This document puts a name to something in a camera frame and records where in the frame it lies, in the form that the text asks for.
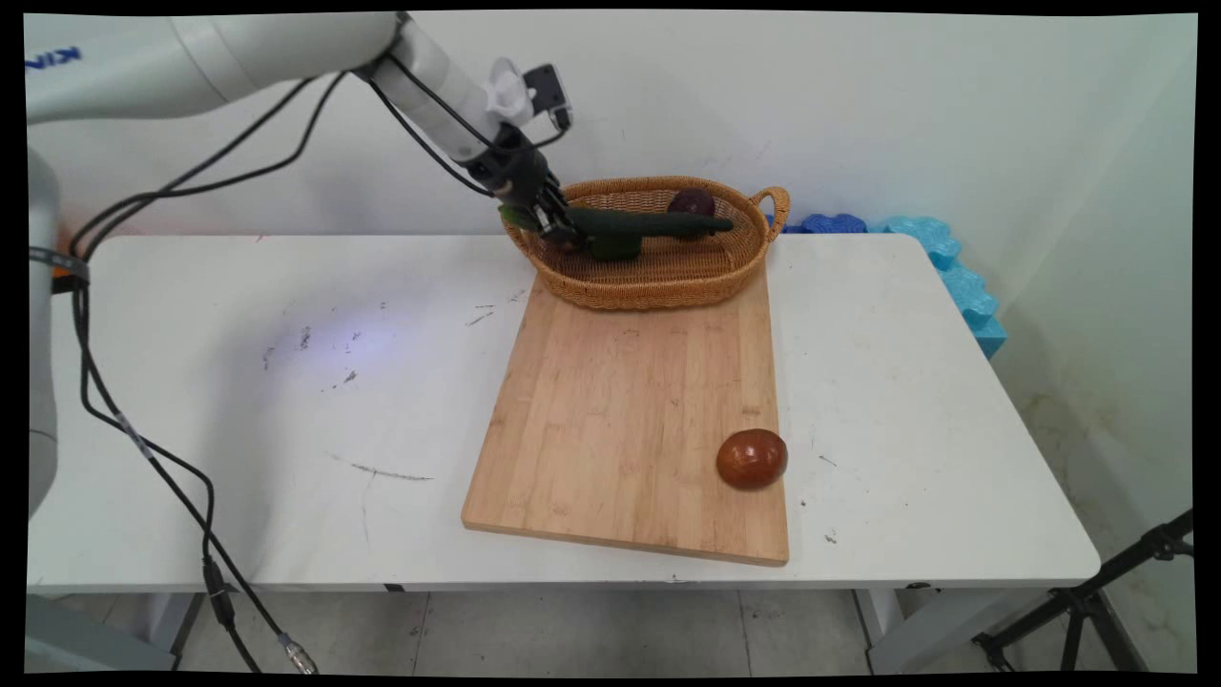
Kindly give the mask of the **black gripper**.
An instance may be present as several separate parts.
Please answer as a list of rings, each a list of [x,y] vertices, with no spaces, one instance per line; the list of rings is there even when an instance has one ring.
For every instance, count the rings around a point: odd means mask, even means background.
[[[545,240],[582,240],[545,154],[510,123],[502,123],[492,142],[466,161],[466,173],[501,200],[502,222]]]

